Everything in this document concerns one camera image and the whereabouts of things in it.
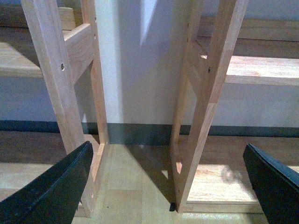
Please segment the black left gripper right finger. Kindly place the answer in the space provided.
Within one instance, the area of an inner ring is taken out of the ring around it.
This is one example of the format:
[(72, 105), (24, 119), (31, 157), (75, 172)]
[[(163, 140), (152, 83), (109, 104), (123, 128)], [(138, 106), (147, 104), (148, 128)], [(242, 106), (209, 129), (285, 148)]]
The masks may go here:
[(243, 153), (246, 170), (270, 224), (299, 222), (299, 174), (263, 150), (248, 144)]

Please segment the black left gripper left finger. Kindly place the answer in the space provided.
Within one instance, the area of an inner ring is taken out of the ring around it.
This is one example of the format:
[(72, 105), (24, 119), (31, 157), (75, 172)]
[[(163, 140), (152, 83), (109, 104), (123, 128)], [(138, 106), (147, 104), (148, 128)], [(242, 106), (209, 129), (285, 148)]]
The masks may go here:
[(2, 224), (70, 224), (85, 189), (93, 147), (86, 141), (0, 203)]

